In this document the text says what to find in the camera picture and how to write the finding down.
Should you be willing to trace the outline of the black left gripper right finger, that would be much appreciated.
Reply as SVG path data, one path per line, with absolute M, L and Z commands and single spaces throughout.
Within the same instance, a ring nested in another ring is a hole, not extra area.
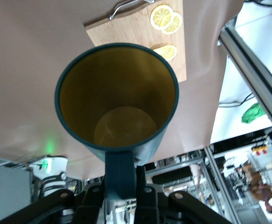
M 145 167 L 136 168 L 136 224 L 228 224 L 229 221 L 184 191 L 166 196 L 147 184 Z

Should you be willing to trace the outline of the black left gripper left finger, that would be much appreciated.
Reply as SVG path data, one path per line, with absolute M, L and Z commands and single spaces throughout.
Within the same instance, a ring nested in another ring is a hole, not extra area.
M 60 189 L 0 220 L 0 224 L 95 224 L 103 201 L 103 183 L 89 184 L 78 195 Z

